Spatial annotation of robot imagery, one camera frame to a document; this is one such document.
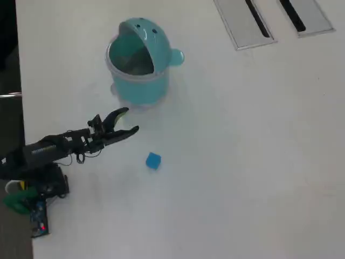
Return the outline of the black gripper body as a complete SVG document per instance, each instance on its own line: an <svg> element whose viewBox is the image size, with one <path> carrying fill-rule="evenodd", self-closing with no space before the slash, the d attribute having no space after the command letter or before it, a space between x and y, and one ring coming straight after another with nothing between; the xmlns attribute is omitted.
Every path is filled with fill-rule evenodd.
<svg viewBox="0 0 345 259"><path fill-rule="evenodd" d="M90 130L90 135L87 137L87 152L97 152L102 150L104 147L113 144L113 140L111 138L113 128L104 128L103 126L89 126L88 128Z"/></svg>

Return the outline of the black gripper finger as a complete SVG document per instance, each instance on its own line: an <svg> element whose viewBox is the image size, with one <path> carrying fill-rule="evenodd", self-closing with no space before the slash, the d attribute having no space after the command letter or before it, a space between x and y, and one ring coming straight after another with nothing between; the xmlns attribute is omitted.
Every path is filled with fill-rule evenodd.
<svg viewBox="0 0 345 259"><path fill-rule="evenodd" d="M112 145L114 143L123 141L129 137L131 137L132 135L136 134L139 131L139 126L134 126L133 128L129 129L129 130L118 130L118 131L113 131L110 133L106 133L106 135L103 138L103 142L105 146L109 146Z"/></svg>
<svg viewBox="0 0 345 259"><path fill-rule="evenodd" d="M129 108L122 107L113 112L111 112L106 118L103 120L103 127L106 132L113 132L115 124L117 123L118 119L123 116L125 113L129 111Z"/></svg>

